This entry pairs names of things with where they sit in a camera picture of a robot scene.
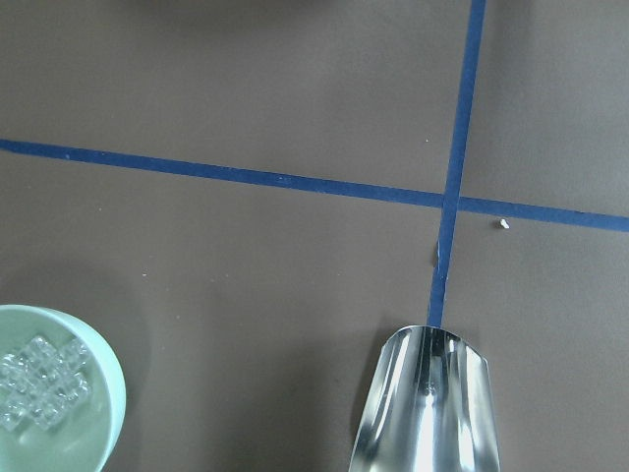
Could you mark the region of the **metal ice scoop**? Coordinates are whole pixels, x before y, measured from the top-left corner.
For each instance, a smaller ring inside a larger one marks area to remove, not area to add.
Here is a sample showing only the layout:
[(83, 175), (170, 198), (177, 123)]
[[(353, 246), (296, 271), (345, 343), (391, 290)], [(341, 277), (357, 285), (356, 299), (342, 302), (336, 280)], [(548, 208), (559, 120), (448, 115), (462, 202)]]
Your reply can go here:
[(498, 471), (488, 362), (427, 325), (383, 344), (358, 426), (352, 471)]

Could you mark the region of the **mint green bowl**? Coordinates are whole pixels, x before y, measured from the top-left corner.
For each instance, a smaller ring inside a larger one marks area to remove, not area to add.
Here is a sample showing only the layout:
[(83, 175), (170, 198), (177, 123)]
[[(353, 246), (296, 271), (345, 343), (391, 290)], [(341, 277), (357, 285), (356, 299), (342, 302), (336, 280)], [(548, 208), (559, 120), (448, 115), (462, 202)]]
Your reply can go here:
[(42, 335), (56, 347), (80, 339), (91, 353), (89, 399), (60, 425), (43, 431), (27, 422), (1, 427), (4, 471), (100, 471), (118, 441), (126, 411), (126, 385), (113, 349), (91, 326), (65, 313), (26, 305), (1, 308), (1, 357)]

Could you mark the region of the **pile of clear ice cubes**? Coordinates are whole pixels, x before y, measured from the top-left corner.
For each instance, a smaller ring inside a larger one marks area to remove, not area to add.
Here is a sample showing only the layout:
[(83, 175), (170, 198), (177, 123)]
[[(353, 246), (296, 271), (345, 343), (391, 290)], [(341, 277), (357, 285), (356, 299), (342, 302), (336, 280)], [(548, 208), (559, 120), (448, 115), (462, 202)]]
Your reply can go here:
[(78, 338), (56, 347), (42, 335), (1, 357), (1, 427), (31, 422), (43, 431), (60, 425), (91, 395), (91, 353)]

